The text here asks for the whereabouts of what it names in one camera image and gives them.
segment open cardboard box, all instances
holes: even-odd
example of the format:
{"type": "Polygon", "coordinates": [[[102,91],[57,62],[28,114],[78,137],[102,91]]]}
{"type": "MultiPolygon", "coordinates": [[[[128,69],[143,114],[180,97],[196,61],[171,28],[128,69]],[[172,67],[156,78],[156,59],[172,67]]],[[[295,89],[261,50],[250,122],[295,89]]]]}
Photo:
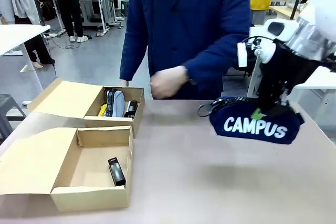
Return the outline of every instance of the open cardboard box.
{"type": "Polygon", "coordinates": [[[50,194],[60,212],[128,207],[132,127],[56,128],[15,141],[0,157],[0,195],[50,194]],[[115,186],[117,157],[126,186],[115,186]]]}
{"type": "Polygon", "coordinates": [[[84,119],[85,127],[132,126],[136,136],[145,105],[143,88],[98,86],[56,79],[28,108],[40,112],[68,118],[84,119]],[[137,101],[135,117],[110,118],[98,116],[101,106],[106,103],[105,88],[116,88],[123,92],[125,110],[129,101],[137,101]]]}

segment white sneaker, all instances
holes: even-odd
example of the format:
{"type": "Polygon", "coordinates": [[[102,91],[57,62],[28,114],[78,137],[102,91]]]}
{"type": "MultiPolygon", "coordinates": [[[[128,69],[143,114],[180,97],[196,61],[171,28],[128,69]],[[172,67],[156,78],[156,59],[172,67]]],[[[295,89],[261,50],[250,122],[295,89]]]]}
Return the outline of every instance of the white sneaker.
{"type": "Polygon", "coordinates": [[[75,36],[70,36],[69,40],[70,40],[70,42],[76,42],[76,37],[75,36]]]}
{"type": "Polygon", "coordinates": [[[37,63],[37,62],[32,61],[32,64],[33,64],[34,68],[43,68],[43,66],[40,65],[40,64],[37,63]]]}
{"type": "Polygon", "coordinates": [[[88,40],[88,37],[83,36],[83,37],[77,37],[77,42],[78,43],[83,43],[88,40]]]}

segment navy blue coat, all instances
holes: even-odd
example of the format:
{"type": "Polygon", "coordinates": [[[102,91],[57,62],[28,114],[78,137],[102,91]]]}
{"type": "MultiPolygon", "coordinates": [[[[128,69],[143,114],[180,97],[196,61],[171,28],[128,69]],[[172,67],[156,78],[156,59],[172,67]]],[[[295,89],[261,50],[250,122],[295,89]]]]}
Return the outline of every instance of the navy blue coat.
{"type": "Polygon", "coordinates": [[[188,69],[192,81],[172,99],[216,99],[249,27],[249,0],[130,0],[120,78],[132,80],[148,46],[150,76],[188,69]]]}

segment black pants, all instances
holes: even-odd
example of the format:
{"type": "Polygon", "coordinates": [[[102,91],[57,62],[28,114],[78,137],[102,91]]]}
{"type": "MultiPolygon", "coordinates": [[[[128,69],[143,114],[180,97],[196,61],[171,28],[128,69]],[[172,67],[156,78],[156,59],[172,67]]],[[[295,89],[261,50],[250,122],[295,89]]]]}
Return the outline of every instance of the black pants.
{"type": "MultiPolygon", "coordinates": [[[[15,23],[19,25],[32,24],[29,18],[19,18],[17,16],[15,16],[15,23]]],[[[36,37],[26,41],[25,47],[31,61],[36,62],[37,60],[36,54],[33,52],[35,50],[41,64],[52,64],[52,59],[46,45],[44,45],[41,35],[37,35],[36,37]]]]}
{"type": "Polygon", "coordinates": [[[78,37],[83,37],[83,25],[80,17],[79,0],[57,0],[61,18],[68,33],[68,36],[74,35],[74,27],[72,26],[72,19],[75,23],[75,31],[78,37]]]}

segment person's left hand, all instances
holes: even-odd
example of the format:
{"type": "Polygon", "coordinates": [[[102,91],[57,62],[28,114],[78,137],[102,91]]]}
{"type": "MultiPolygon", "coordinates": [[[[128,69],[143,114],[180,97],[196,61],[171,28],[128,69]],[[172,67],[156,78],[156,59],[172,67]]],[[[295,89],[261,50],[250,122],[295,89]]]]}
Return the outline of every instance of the person's left hand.
{"type": "Polygon", "coordinates": [[[172,97],[186,82],[187,71],[183,66],[159,71],[151,78],[152,95],[157,99],[172,97]]]}

